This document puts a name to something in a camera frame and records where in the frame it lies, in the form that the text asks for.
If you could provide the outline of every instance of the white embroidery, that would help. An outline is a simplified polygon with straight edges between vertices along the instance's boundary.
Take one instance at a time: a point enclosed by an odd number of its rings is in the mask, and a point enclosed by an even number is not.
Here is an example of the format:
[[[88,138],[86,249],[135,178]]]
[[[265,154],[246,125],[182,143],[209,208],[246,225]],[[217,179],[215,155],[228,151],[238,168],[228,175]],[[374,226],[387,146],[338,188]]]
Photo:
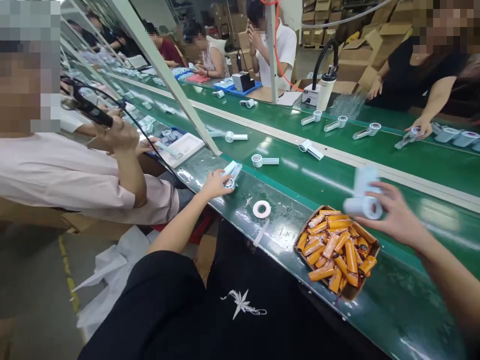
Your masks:
[[[242,296],[242,293],[240,291],[236,292],[235,290],[231,290],[227,296],[220,298],[220,300],[225,300],[230,295],[235,299],[236,310],[235,310],[235,314],[233,314],[232,320],[235,320],[235,317],[240,312],[240,310],[242,310],[244,313],[248,312],[252,315],[267,315],[267,310],[265,309],[257,310],[256,308],[249,306],[250,301],[245,301],[247,299],[248,293],[249,291],[247,289],[247,291],[245,291],[245,293]]]

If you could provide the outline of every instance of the maroon shirt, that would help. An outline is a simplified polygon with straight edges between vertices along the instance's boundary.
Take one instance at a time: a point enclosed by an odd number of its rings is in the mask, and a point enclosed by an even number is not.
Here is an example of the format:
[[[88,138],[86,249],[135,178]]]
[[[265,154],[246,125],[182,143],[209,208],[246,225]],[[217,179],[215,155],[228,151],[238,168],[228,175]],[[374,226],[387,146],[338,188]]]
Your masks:
[[[158,51],[163,56],[164,60],[174,61],[177,64],[180,64],[180,66],[182,67],[185,66],[184,62],[182,61],[182,57],[180,56],[177,48],[175,47],[175,44],[170,40],[164,38],[161,42],[161,46],[158,47]]]

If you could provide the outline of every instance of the pink shirt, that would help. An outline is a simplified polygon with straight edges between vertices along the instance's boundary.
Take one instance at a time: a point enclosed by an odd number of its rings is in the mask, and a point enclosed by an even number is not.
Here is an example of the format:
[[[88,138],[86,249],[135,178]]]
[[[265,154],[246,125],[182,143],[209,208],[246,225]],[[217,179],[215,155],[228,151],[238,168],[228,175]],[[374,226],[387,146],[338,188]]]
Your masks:
[[[179,211],[169,182],[145,175],[148,202],[119,184],[117,161],[103,151],[52,132],[0,138],[0,197],[35,207],[63,208],[116,223],[153,225]]]

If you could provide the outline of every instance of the red wire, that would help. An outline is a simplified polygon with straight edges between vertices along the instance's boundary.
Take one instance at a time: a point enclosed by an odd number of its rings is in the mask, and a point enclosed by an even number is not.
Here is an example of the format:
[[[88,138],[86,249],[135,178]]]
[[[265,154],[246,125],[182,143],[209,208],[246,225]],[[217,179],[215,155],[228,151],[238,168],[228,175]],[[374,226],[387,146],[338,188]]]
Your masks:
[[[279,15],[280,15],[280,0],[275,0],[273,2],[265,2],[265,0],[260,0],[262,4],[264,5],[269,5],[269,6],[272,6],[272,5],[275,5],[275,4],[278,4],[278,6],[276,7],[276,17],[275,17],[275,34],[274,34],[274,37],[275,37],[275,57],[276,57],[276,63],[278,64],[278,68],[280,69],[280,72],[281,72],[281,75],[283,76],[283,78],[286,80],[287,83],[290,84],[290,86],[300,92],[304,92],[301,88],[295,86],[294,84],[292,84],[290,82],[290,80],[288,80],[286,77],[285,77],[285,73],[284,73],[284,70],[282,69],[282,64],[280,63],[280,59],[279,59],[279,53],[277,51],[277,27],[279,26]]]

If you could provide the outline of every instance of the stool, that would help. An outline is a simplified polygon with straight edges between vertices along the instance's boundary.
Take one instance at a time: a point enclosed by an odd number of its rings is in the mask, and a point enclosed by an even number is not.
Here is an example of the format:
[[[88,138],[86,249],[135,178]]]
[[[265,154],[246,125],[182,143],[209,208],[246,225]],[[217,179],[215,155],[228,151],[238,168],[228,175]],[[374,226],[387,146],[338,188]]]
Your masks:
[[[214,211],[207,206],[200,214],[200,218],[201,218],[200,223],[198,223],[198,226],[195,229],[193,229],[193,232],[190,235],[190,239],[188,240],[188,242],[191,244],[196,244],[196,245],[200,244],[200,240],[202,239],[202,236],[215,220]],[[161,233],[162,230],[165,229],[167,225],[168,223],[160,224],[160,225],[152,225],[151,227],[157,230],[159,233]]]

